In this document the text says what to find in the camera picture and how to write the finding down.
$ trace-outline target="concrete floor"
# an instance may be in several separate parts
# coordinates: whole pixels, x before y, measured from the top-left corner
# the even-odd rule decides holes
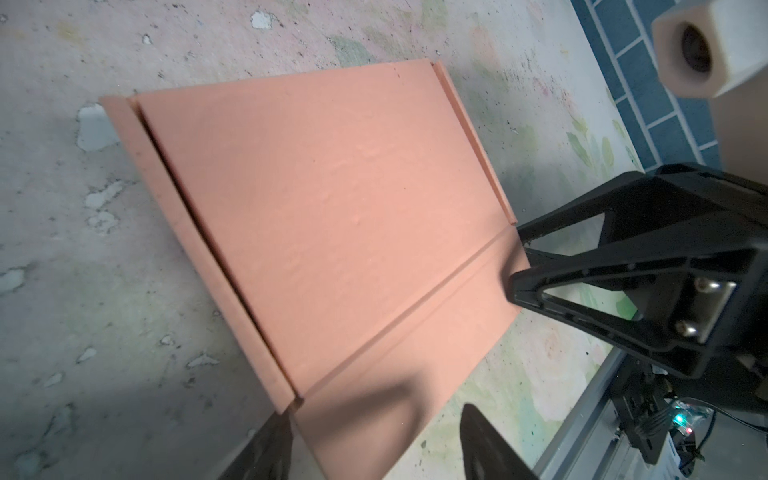
[[[0,0],[0,45],[0,478],[200,478],[272,411],[133,164],[85,128],[103,94],[442,58],[520,220],[634,168],[567,0]],[[566,137],[572,121],[595,148]],[[595,134],[619,145],[615,166]],[[531,350],[515,360],[526,401],[503,405],[527,410],[499,415],[538,422],[512,439],[534,461],[605,351],[543,320],[515,325],[502,344]],[[300,439],[292,472],[319,476]]]

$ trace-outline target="screw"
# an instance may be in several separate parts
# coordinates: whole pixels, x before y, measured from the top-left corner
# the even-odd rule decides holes
[[[697,276],[694,280],[694,287],[699,293],[715,293],[721,287],[720,282],[706,278],[705,276]]]
[[[674,328],[681,336],[685,338],[690,338],[699,334],[699,329],[696,328],[696,325],[687,320],[678,320],[674,324]]]

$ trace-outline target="white hexagonal nut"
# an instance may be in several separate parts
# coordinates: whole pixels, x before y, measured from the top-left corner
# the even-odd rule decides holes
[[[716,97],[768,65],[767,0],[683,0],[652,30],[659,79],[678,97]]]

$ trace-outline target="blue tiled wall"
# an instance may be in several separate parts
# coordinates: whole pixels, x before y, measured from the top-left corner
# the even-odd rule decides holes
[[[720,168],[709,104],[659,82],[650,24],[674,0],[571,0],[646,170],[700,162]]]

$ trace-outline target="blue tile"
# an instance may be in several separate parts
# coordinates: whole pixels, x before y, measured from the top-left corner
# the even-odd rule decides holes
[[[715,139],[709,102],[700,98],[678,98],[677,103],[698,145],[708,144]]]
[[[640,36],[625,0],[603,0],[594,8],[614,53]]]
[[[592,47],[594,57],[597,59],[600,70],[603,72],[605,84],[611,91],[613,98],[619,98],[624,94],[624,88],[621,87],[619,76],[616,75],[616,70],[611,63],[611,57],[608,56],[605,45],[603,45],[603,41],[600,39],[598,28],[594,26],[594,21],[589,13],[589,9],[587,9],[587,4],[584,0],[572,0],[572,3],[576,16],[578,16],[578,20],[581,22],[581,27],[584,29],[584,34],[587,35],[589,45]]]
[[[637,122],[637,118],[634,116],[632,107],[629,105],[629,100],[622,100],[616,104],[616,108],[619,110],[621,120],[624,121],[624,126],[627,128],[630,140],[634,145],[634,149],[637,152],[638,160],[643,165],[644,169],[653,167],[656,164],[654,155],[650,152],[648,143],[645,141],[643,131],[640,129],[640,124]]]
[[[634,2],[640,21],[643,22],[645,32],[651,41],[654,40],[654,33],[650,29],[650,24],[654,19],[674,7],[674,0],[638,0]]]
[[[634,96],[645,124],[649,124],[672,111],[670,99],[659,82],[656,68],[650,60],[650,55],[643,42],[638,43],[619,57],[619,68],[627,79],[627,85]]]
[[[704,160],[704,164],[708,167],[716,168],[717,170],[723,170],[723,165],[720,164],[720,147],[715,145],[709,147],[706,150],[701,151],[701,157]]]
[[[694,151],[685,138],[683,128],[677,117],[663,121],[648,130],[650,139],[656,144],[656,150],[662,164],[684,164],[696,162]]]

